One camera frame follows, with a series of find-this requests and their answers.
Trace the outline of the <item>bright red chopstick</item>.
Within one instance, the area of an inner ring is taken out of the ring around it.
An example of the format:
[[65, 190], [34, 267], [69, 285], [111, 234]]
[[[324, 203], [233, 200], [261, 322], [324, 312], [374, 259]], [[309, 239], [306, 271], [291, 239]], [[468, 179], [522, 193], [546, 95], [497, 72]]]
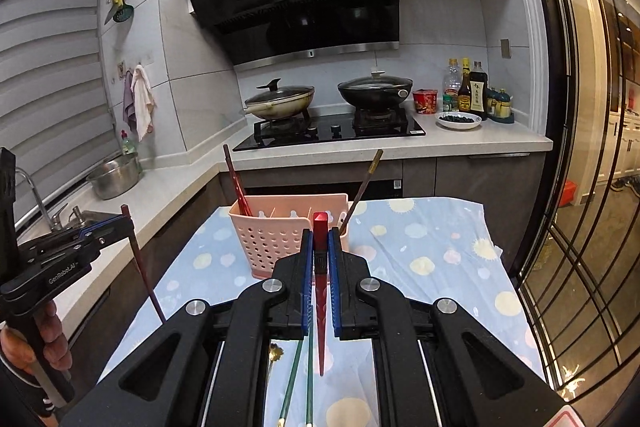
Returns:
[[318, 336], [319, 374], [324, 374], [326, 361], [326, 282], [328, 281], [329, 216], [325, 211], [314, 213], [314, 287], [316, 288], [316, 315]]

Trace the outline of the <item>dark brown chopstick gold band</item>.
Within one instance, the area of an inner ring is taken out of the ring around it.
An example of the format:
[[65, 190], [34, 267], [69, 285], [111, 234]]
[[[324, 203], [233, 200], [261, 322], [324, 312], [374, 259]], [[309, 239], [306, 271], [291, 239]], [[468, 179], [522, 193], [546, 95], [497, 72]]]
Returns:
[[346, 216], [344, 219], [341, 220], [340, 222], [340, 234], [343, 235], [348, 227], [349, 221], [350, 219], [352, 219], [352, 215], [354, 214], [356, 207], [358, 205], [358, 202], [360, 202], [360, 200], [362, 199], [362, 196], [364, 194], [364, 192], [367, 190], [367, 187], [372, 179], [372, 176], [375, 173], [375, 170], [378, 169], [378, 164], [380, 163], [380, 160], [382, 158], [384, 154], [384, 150], [377, 150], [372, 161], [371, 164], [368, 167], [368, 170], [366, 172], [366, 174], [364, 175], [364, 178], [360, 184], [360, 187], [358, 188], [358, 192], [354, 198], [354, 200], [352, 201], [352, 205], [349, 206]]

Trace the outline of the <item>dark soy sauce bottle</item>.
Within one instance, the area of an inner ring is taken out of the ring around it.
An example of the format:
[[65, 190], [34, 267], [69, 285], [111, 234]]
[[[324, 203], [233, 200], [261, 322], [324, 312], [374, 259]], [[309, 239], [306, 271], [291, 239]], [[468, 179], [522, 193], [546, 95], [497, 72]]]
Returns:
[[471, 112], [480, 116], [483, 120], [487, 119], [488, 109], [487, 109], [487, 87], [488, 87], [488, 76], [486, 72], [484, 72], [482, 63], [480, 61], [476, 61], [469, 75], [470, 80], [470, 89], [471, 89], [471, 101], [470, 101], [470, 109]]

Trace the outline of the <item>gold flower spoon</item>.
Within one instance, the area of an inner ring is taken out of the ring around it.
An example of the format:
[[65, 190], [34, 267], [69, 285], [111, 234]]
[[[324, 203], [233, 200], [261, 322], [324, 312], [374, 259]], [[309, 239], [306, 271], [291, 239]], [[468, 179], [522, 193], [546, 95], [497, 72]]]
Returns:
[[268, 350], [267, 378], [270, 378], [274, 363], [284, 355], [283, 349], [277, 343], [270, 343]]

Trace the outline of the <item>white plate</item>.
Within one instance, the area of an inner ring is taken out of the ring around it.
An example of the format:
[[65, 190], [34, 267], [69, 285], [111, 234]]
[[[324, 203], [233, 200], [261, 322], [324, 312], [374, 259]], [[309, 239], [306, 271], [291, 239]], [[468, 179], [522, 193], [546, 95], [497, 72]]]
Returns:
[[436, 122], [446, 129], [466, 131], [480, 127], [482, 118], [469, 113], [442, 112], [436, 116]]

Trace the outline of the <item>black wok with lid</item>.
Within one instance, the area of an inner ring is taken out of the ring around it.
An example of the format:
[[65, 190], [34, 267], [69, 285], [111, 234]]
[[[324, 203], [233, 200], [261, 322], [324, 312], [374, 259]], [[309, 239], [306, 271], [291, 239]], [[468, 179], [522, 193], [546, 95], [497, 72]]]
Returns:
[[410, 78], [371, 72], [368, 77], [344, 81], [337, 85], [344, 100], [362, 110], [394, 109], [408, 98], [413, 88]]

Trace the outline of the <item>beige wok with lid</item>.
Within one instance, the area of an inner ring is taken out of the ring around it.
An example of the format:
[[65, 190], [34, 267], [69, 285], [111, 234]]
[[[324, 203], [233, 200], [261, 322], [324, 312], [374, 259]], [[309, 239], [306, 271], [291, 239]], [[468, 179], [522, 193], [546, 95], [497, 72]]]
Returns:
[[274, 78], [244, 102], [244, 113], [262, 120], [281, 120], [304, 113], [314, 99], [314, 87], [279, 86]]

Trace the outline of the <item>clear oil bottle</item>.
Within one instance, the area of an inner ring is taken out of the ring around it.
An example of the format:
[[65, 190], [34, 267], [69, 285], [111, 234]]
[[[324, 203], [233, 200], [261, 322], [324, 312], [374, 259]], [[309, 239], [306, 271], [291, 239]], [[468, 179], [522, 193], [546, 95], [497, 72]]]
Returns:
[[448, 69], [442, 80], [442, 110], [455, 112], [458, 109], [458, 92], [461, 87], [461, 74], [456, 58], [450, 58]]

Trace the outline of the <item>green chopstick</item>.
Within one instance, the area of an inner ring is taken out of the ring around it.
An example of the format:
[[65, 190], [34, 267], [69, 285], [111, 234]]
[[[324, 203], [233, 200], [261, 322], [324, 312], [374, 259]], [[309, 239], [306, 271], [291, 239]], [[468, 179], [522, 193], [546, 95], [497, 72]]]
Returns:
[[302, 356], [303, 344], [304, 344], [303, 339], [297, 341], [297, 345], [294, 353], [294, 359], [292, 362], [290, 373], [288, 373], [288, 382], [286, 383], [285, 393], [284, 393], [282, 405], [280, 408], [279, 418], [277, 422], [278, 427], [284, 427], [286, 424], [286, 419], [288, 418], [288, 410], [290, 409], [290, 406], [291, 406], [300, 357]]
[[309, 326], [307, 347], [305, 426], [314, 427], [314, 329]]

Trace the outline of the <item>amber sauce bottle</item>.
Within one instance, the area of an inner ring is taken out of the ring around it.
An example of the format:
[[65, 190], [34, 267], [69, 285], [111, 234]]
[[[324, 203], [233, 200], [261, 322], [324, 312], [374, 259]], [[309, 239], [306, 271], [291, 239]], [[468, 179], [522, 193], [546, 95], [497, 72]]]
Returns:
[[471, 65], [469, 57], [462, 58], [461, 86], [458, 90], [458, 111], [471, 112]]

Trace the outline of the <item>red instant noodle cup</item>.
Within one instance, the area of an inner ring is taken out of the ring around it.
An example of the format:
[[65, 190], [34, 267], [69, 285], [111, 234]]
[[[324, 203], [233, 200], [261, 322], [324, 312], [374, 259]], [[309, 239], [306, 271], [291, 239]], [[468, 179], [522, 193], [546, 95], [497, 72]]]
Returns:
[[412, 92], [414, 109], [417, 114], [433, 115], [437, 113], [438, 91], [419, 89]]

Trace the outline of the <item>green dish soap bottle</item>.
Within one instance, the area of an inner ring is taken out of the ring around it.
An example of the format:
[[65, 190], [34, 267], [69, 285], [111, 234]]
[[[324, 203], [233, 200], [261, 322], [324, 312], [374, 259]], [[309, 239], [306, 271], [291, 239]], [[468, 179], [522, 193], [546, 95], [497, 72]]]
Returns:
[[120, 139], [122, 139], [122, 153], [126, 155], [137, 154], [137, 147], [134, 145], [134, 142], [131, 141], [125, 130], [120, 132]]

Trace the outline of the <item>steel faucet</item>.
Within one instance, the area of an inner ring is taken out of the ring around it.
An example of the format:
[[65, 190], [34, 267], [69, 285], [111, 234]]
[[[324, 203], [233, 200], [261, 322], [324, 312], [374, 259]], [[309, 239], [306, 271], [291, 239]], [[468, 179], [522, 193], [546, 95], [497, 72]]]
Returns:
[[42, 197], [40, 196], [37, 185], [35, 184], [30, 174], [21, 167], [16, 167], [15, 173], [17, 174], [17, 176], [21, 176], [24, 179], [24, 181], [29, 186], [30, 191], [32, 191], [32, 195], [34, 195], [36, 206], [40, 211], [40, 215], [42, 219], [44, 220], [44, 222], [46, 222], [46, 225], [48, 226], [49, 230], [52, 232], [63, 231], [64, 227], [60, 220], [60, 214], [62, 210], [65, 208], [65, 206], [63, 206], [57, 212], [53, 213], [53, 215], [50, 215], [50, 213], [48, 213], [46, 205], [44, 205]]

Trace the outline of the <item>dark red chopstick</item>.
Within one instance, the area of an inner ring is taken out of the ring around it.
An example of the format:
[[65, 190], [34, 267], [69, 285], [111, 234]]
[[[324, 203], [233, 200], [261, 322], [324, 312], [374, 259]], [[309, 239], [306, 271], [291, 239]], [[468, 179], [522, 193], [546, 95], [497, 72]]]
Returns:
[[160, 307], [160, 303], [158, 302], [158, 299], [157, 299], [157, 297], [155, 295], [154, 288], [152, 287], [152, 285], [150, 283], [150, 280], [149, 280], [149, 277], [148, 277], [148, 273], [146, 273], [146, 269], [145, 269], [144, 262], [143, 262], [143, 257], [142, 257], [142, 252], [141, 252], [141, 248], [140, 248], [140, 246], [138, 244], [136, 231], [134, 231], [134, 221], [132, 221], [129, 207], [126, 204], [122, 204], [120, 206], [120, 213], [124, 217], [126, 217], [127, 220], [129, 221], [130, 231], [128, 233], [128, 241], [129, 241], [129, 245], [130, 245], [132, 254], [134, 255], [134, 262], [136, 262], [137, 270], [138, 270], [138, 272], [140, 274], [140, 277], [142, 278], [142, 283], [144, 285], [146, 293], [148, 294], [148, 297], [151, 300], [153, 309], [155, 310], [158, 318], [160, 319], [160, 323], [165, 324], [166, 323], [165, 314], [164, 314], [162, 308]]
[[238, 202], [239, 213], [242, 216], [253, 217], [254, 213], [250, 208], [250, 202], [248, 201], [240, 177], [236, 172], [231, 173], [231, 181], [234, 187], [236, 201]]
[[252, 208], [250, 208], [250, 204], [246, 199], [246, 195], [245, 195], [240, 177], [233, 166], [230, 148], [227, 143], [224, 143], [224, 160], [226, 161], [226, 164], [229, 170], [230, 178], [231, 178], [232, 185], [236, 195], [236, 201], [238, 202], [239, 212], [243, 216], [252, 217], [253, 216]]

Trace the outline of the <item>green hanging ladle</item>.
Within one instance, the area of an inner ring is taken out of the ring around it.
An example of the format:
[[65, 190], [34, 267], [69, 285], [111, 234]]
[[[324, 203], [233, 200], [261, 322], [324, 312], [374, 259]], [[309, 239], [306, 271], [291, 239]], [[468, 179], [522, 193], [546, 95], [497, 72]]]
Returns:
[[111, 0], [111, 7], [107, 12], [104, 24], [110, 20], [114, 23], [125, 23], [134, 15], [134, 7], [126, 0]]

